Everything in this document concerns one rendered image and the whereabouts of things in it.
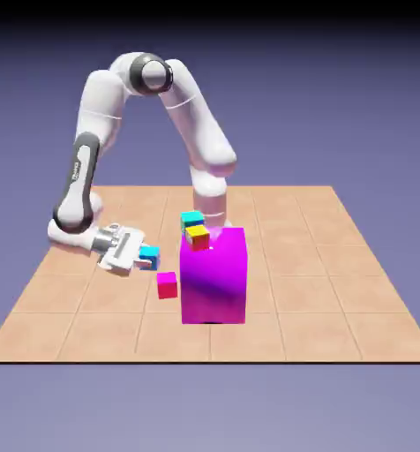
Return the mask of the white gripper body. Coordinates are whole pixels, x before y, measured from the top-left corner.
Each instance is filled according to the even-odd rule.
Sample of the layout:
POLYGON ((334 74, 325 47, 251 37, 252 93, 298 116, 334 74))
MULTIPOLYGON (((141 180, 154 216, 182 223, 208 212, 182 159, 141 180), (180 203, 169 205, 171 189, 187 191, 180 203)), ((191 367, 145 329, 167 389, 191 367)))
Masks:
POLYGON ((139 249, 145 233, 130 227, 107 227, 99 230, 101 240, 100 268, 128 275, 139 260, 139 249))

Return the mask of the small blue cube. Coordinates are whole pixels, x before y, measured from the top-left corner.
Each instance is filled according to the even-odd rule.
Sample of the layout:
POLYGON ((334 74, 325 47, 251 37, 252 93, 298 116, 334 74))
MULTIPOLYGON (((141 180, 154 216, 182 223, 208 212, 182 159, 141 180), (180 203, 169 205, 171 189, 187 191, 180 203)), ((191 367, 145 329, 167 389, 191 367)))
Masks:
POLYGON ((139 248, 139 259, 151 260, 153 265, 151 268, 141 268, 156 271, 158 269, 161 253, 158 246, 142 245, 139 248))

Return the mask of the small pink cube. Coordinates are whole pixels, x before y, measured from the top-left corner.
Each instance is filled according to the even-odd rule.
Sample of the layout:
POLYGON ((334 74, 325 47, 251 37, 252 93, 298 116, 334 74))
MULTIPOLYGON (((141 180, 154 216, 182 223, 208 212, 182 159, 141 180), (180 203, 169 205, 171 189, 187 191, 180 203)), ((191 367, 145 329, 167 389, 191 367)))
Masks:
POLYGON ((177 279, 175 272, 158 272, 156 278, 159 299, 177 297, 177 279))

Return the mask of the small yellow cube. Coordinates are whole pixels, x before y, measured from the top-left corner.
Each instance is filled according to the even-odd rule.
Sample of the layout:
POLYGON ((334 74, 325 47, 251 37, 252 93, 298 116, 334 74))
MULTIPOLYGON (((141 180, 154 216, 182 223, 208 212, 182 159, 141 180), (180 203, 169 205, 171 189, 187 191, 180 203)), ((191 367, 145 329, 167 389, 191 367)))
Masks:
POLYGON ((186 241, 194 252, 209 248, 210 232, 204 224, 189 226, 184 232, 186 241))

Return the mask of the small teal cube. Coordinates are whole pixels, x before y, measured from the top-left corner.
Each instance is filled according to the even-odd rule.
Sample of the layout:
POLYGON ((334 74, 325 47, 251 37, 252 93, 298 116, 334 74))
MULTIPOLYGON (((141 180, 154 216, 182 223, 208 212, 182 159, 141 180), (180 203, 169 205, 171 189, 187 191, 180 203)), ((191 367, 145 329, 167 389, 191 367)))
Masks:
POLYGON ((186 228, 196 225, 202 225, 205 223, 203 214, 200 211, 193 210, 182 212, 180 214, 181 230, 185 231, 186 228))

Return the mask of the large magenta box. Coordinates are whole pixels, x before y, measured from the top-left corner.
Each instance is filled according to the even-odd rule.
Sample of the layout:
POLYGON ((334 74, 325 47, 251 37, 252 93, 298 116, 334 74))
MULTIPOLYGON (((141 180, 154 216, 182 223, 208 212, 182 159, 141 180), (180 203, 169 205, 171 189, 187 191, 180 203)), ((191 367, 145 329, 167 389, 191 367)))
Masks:
POLYGON ((209 247, 193 251, 185 238, 179 252, 184 324, 243 324, 248 252, 243 228, 210 229, 209 247))

